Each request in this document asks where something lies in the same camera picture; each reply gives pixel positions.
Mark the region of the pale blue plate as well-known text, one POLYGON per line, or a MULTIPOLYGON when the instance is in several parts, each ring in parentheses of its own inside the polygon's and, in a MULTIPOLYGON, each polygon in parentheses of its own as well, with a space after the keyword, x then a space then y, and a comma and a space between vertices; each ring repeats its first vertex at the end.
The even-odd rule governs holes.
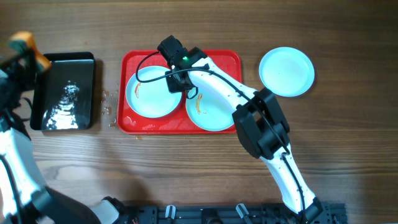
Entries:
POLYGON ((278 47, 266 53, 259 64, 265 87, 283 97, 296 97, 311 89, 315 68, 310 58, 292 47, 278 47))
POLYGON ((234 124, 230 109, 202 88, 194 98, 186 99, 185 108, 190 120, 205 131, 224 131, 234 124))
POLYGON ((170 114, 182 99, 181 92, 169 92, 166 79, 142 83, 137 80, 136 74, 129 79, 125 96, 129 107, 146 118, 170 114))

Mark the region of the orange green scrub sponge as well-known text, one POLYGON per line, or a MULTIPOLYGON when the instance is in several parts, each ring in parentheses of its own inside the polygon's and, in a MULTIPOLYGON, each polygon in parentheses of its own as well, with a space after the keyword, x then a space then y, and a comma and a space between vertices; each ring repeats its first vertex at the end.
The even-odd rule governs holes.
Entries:
POLYGON ((50 61, 38 51, 34 35, 28 31, 19 31, 9 39, 9 46, 15 51, 23 54, 28 52, 32 55, 31 62, 34 62, 38 72, 44 72, 51 67, 50 61))

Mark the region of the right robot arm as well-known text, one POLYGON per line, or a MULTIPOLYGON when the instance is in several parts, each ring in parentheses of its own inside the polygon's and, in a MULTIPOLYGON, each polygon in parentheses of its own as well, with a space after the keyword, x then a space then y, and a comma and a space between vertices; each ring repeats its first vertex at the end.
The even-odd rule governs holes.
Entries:
POLYGON ((261 159, 282 194, 285 206, 301 223, 313 222, 323 211, 321 202, 305 183, 291 151, 289 124, 269 89, 257 91, 224 72, 204 51, 187 50, 174 36, 157 48, 169 71, 164 78, 169 91, 202 88, 231 108, 239 142, 261 159))

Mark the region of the red plastic tray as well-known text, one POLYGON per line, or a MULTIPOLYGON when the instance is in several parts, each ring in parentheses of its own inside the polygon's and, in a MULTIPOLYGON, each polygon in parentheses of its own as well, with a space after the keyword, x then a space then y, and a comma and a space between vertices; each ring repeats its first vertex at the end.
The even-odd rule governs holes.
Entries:
MULTIPOLYGON (((136 71, 138 63, 153 50, 132 50, 128 52, 121 64, 121 79, 119 84, 119 101, 116 123, 118 128, 126 134, 211 134, 211 131, 196 126, 188 117, 185 101, 182 100, 177 108, 162 118, 145 118, 128 105, 126 86, 136 71)), ((205 50, 214 63, 235 80, 242 81, 241 59, 232 50, 205 50)))

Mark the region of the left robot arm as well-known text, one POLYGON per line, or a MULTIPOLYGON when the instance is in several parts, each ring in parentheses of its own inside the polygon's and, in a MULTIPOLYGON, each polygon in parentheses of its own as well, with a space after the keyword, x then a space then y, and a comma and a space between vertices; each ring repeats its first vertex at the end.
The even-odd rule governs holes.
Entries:
POLYGON ((21 95, 37 86, 45 71, 27 50, 1 63, 1 191, 5 223, 117 223, 121 211, 111 198, 88 207, 50 188, 34 156, 24 120, 13 111, 21 95))

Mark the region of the black rectangular water tray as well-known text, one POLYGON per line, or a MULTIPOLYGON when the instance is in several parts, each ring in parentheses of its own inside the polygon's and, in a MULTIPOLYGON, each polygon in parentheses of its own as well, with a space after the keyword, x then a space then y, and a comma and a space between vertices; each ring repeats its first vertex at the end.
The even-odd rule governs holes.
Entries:
POLYGON ((94 55, 68 52, 44 56, 51 67, 34 91, 30 127, 36 131, 88 129, 93 114, 94 55))

